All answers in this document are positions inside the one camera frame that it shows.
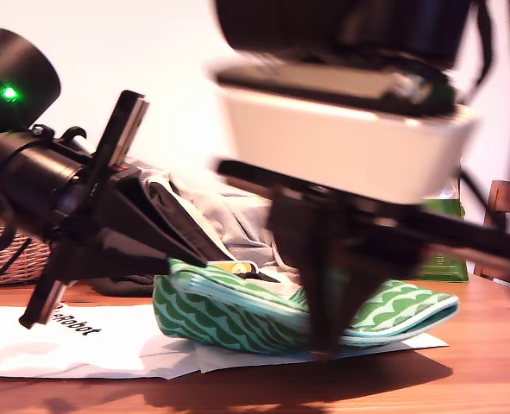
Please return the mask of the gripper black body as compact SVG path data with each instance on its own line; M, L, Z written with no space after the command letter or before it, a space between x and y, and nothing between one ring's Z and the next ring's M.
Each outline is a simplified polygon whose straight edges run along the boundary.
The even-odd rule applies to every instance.
M50 149L28 151L32 166L41 170L30 183L34 190L25 203L42 220L42 237L51 253L19 319L23 327L46 323L66 287L75 281L58 279L58 244L65 235L104 229L92 217L92 194L108 168L125 167L125 156L147 108L142 94L122 91L93 154L71 149L68 139L60 139Z

